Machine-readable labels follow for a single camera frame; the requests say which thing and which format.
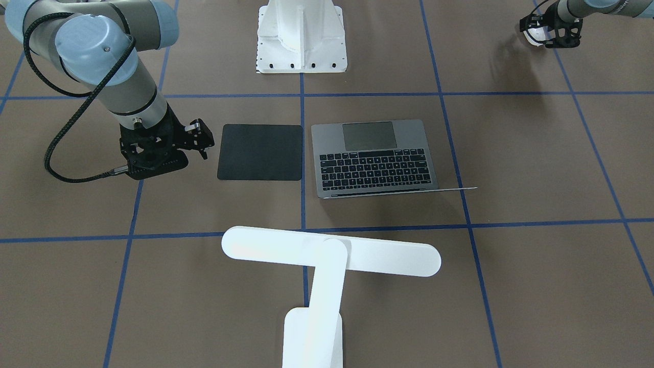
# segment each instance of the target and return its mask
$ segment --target floor tile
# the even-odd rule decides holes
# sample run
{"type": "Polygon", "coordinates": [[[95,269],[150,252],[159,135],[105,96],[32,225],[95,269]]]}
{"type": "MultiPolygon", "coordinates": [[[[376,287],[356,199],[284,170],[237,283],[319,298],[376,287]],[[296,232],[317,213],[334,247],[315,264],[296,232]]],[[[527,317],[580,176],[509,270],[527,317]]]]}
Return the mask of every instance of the floor tile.
{"type": "Polygon", "coordinates": [[[189,152],[184,170],[145,181],[137,233],[213,232],[235,225],[300,228],[299,181],[226,181],[216,176],[225,124],[299,125],[299,98],[173,98],[169,103],[185,124],[202,118],[216,146],[207,151],[206,161],[189,152]]]}
{"type": "Polygon", "coordinates": [[[307,93],[433,92],[418,1],[335,1],[343,8],[347,71],[306,74],[307,93]]]}
{"type": "Polygon", "coordinates": [[[627,217],[654,217],[654,96],[577,96],[627,217]]]}
{"type": "Polygon", "coordinates": [[[568,90],[552,50],[517,32],[530,1],[425,1],[424,8],[443,91],[568,90]]]}
{"type": "Polygon", "coordinates": [[[3,367],[101,367],[125,240],[0,245],[3,367]]]}
{"type": "Polygon", "coordinates": [[[570,96],[448,96],[473,223],[619,218],[570,96]]]}
{"type": "Polygon", "coordinates": [[[581,45],[559,55],[575,91],[654,90],[651,19],[595,14],[584,19],[581,45]]]}
{"type": "Polygon", "coordinates": [[[220,238],[135,240],[111,367],[281,367],[302,268],[228,258],[220,238]]]}
{"type": "Polygon", "coordinates": [[[256,73],[258,9],[265,1],[182,1],[180,35],[170,50],[167,94],[300,93],[297,74],[256,73]]]}
{"type": "Polygon", "coordinates": [[[654,299],[621,224],[475,239],[504,367],[651,365],[654,299]]]}
{"type": "Polygon", "coordinates": [[[346,367],[495,366],[468,231],[340,235],[430,244],[443,262],[429,278],[346,272],[341,302],[346,367]]]}
{"type": "MultiPolygon", "coordinates": [[[[137,182],[126,175],[91,183],[58,181],[43,168],[50,141],[77,100],[8,101],[0,115],[0,237],[127,234],[137,182]]],[[[60,174],[79,178],[123,166],[116,120],[99,103],[72,127],[52,156],[60,174]]]]}
{"type": "Polygon", "coordinates": [[[654,277],[654,222],[630,223],[629,228],[651,279],[654,277]]]}
{"type": "MultiPolygon", "coordinates": [[[[457,188],[443,114],[437,97],[307,98],[306,155],[313,157],[311,125],[330,122],[421,119],[441,188],[457,188]]],[[[376,227],[465,223],[458,192],[318,199],[314,166],[306,162],[307,227],[376,227]]]]}

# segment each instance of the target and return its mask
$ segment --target keyboard key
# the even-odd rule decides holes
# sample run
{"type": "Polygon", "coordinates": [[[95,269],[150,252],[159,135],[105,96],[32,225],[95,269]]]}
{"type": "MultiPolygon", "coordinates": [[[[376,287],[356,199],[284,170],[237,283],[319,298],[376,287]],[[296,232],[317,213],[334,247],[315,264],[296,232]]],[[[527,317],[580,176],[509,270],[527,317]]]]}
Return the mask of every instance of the keyboard key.
{"type": "Polygon", "coordinates": [[[368,152],[359,152],[359,157],[379,157],[379,156],[391,156],[393,151],[368,151],[368,152]]]}

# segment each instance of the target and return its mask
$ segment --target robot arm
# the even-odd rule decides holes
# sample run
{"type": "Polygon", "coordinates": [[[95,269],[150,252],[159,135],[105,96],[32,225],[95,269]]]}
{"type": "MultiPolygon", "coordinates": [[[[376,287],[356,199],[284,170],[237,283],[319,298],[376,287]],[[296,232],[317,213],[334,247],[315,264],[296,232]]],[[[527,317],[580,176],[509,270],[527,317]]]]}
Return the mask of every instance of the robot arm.
{"type": "MultiPolygon", "coordinates": [[[[46,84],[68,96],[90,95],[70,94],[49,83],[35,69],[30,51],[90,90],[99,89],[97,99],[120,123],[120,151],[128,162],[109,175],[127,173],[144,179],[179,170],[188,164],[180,149],[197,150],[207,158],[205,150],[214,145],[211,131],[200,119],[189,126],[179,122],[137,55],[137,51],[160,49],[177,40],[177,17],[168,4],[161,0],[11,0],[6,4],[5,22],[24,43],[26,60],[46,84]],[[131,46],[134,49],[128,54],[131,46]],[[121,57],[120,68],[98,86],[118,67],[121,57]]],[[[46,169],[64,181],[89,181],[68,179],[50,168],[50,149],[56,143],[46,154],[46,169]]]]}
{"type": "Polygon", "coordinates": [[[519,29],[529,43],[547,48],[579,46],[583,18],[594,13],[654,18],[654,0],[558,0],[543,15],[536,15],[536,9],[520,20],[519,29]],[[547,39],[548,31],[553,38],[547,39]]]}

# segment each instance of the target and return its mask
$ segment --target silver laptop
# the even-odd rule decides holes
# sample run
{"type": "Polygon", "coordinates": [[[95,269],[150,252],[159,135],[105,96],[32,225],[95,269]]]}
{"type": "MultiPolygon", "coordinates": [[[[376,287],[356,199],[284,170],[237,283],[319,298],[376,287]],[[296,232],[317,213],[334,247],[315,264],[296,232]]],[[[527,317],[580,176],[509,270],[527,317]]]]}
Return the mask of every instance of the silver laptop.
{"type": "Polygon", "coordinates": [[[318,124],[311,136],[320,198],[439,190],[421,120],[318,124]]]}

